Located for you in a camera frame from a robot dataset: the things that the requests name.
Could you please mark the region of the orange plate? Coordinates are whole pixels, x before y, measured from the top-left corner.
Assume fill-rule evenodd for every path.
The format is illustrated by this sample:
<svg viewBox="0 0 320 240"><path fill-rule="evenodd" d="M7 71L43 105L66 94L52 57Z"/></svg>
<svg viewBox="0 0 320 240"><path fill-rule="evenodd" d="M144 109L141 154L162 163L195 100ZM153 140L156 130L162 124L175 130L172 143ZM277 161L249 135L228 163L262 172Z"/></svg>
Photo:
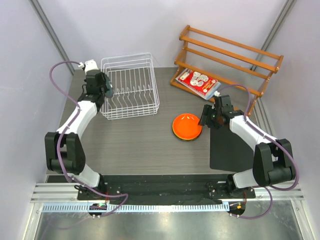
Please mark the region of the orange plate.
<svg viewBox="0 0 320 240"><path fill-rule="evenodd" d="M197 133L202 131L202 126L198 125L199 118L191 113L183 113L178 115L172 122L172 131Z"/></svg>

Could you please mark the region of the dark teal plate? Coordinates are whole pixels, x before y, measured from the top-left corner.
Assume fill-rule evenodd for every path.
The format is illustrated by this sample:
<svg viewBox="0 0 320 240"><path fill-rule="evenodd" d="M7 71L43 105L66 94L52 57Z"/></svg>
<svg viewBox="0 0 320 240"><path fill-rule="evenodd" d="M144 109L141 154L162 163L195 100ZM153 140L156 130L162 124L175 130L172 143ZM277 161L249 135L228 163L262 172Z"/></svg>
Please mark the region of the dark teal plate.
<svg viewBox="0 0 320 240"><path fill-rule="evenodd" d="M102 79L104 81L104 96L106 98L112 98L114 95L114 90L111 80L105 73L102 73Z"/></svg>

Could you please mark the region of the lime green plate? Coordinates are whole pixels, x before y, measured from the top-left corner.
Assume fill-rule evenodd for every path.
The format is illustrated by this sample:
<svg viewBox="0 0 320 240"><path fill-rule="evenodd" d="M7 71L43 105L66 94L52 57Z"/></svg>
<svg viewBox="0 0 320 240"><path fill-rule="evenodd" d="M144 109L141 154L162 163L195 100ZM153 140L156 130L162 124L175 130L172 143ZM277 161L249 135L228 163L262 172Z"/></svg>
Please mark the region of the lime green plate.
<svg viewBox="0 0 320 240"><path fill-rule="evenodd" d="M196 133L187 133L187 132L176 132L172 131L173 134L182 141L194 141L196 140L201 134L202 131L196 132Z"/></svg>

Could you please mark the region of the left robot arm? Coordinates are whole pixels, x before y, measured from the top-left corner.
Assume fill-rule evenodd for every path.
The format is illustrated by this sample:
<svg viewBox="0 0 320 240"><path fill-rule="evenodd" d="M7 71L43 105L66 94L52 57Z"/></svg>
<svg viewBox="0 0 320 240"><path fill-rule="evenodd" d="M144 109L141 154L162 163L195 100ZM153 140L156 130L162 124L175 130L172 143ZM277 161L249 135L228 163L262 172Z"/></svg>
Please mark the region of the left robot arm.
<svg viewBox="0 0 320 240"><path fill-rule="evenodd" d="M85 89L68 120L57 131L45 135L46 166L50 171L63 174L63 164L68 178L85 184L89 194L100 200L107 192L104 178L86 164L81 137L113 89L109 78L99 69L87 70L84 81Z"/></svg>

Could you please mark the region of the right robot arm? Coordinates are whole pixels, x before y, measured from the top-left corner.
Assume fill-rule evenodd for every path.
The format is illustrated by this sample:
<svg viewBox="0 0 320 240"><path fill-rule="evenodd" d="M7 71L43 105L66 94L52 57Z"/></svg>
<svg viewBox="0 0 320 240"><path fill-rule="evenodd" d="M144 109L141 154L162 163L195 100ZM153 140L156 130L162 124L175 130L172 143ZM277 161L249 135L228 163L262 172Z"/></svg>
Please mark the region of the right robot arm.
<svg viewBox="0 0 320 240"><path fill-rule="evenodd" d="M270 187L291 191L299 183L300 173L287 139L277 139L266 133L247 116L236 110L229 95L215 95L214 104L203 106L198 125L210 129L227 128L241 138L253 151L252 168L227 177L226 193L233 198L254 187Z"/></svg>

